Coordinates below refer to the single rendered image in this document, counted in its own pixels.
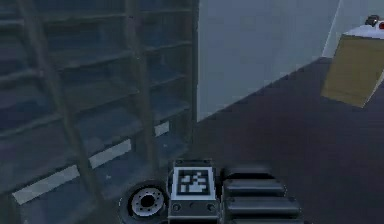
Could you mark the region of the dark grey shelf unit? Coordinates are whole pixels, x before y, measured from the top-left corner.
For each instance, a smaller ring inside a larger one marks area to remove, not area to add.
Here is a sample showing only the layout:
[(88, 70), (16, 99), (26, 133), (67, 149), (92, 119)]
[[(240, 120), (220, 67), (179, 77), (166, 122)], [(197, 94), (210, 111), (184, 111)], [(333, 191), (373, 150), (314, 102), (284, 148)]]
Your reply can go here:
[(121, 224), (196, 123), (199, 0), (0, 0), (0, 224)]

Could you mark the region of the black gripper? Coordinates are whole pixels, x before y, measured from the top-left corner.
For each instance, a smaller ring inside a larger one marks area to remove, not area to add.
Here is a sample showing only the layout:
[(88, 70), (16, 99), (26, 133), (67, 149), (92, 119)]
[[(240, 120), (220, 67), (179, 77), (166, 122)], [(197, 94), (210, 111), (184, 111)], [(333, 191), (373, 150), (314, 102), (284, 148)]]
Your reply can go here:
[(129, 188), (118, 201), (121, 224), (164, 224), (168, 194), (162, 181), (143, 181)]

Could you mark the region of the dark small object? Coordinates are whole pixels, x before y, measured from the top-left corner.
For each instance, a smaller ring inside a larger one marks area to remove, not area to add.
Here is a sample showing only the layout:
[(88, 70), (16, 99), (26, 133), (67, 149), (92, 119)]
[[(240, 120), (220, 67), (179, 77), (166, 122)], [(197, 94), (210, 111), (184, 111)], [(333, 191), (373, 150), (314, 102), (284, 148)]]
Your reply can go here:
[(379, 21), (379, 19), (380, 19), (379, 15), (370, 15), (367, 17), (365, 24), (374, 27)]

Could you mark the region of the tan cabinet with white top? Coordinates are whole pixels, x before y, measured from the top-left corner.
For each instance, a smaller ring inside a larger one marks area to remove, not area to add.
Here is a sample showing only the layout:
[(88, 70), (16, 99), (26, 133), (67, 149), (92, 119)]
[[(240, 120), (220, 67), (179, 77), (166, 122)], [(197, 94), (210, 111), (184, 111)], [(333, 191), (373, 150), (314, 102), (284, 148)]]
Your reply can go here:
[(384, 81), (384, 28), (362, 25), (341, 35), (321, 95), (363, 108)]

